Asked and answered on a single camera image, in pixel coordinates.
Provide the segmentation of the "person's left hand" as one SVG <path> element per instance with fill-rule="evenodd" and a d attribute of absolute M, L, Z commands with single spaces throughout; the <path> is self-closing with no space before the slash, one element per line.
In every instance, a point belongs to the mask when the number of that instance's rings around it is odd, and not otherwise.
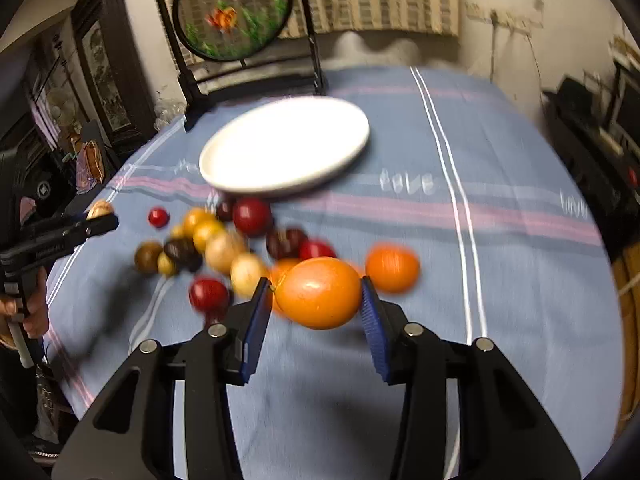
<path fill-rule="evenodd" d="M 30 339 L 37 339 L 47 333 L 49 329 L 49 308 L 46 301 L 47 296 L 47 271 L 40 268 L 37 274 L 37 287 L 26 302 L 29 316 L 23 323 L 27 336 Z M 17 312 L 15 300 L 6 295 L 1 295 L 1 343 L 8 348 L 15 348 L 13 338 L 6 320 Z"/>

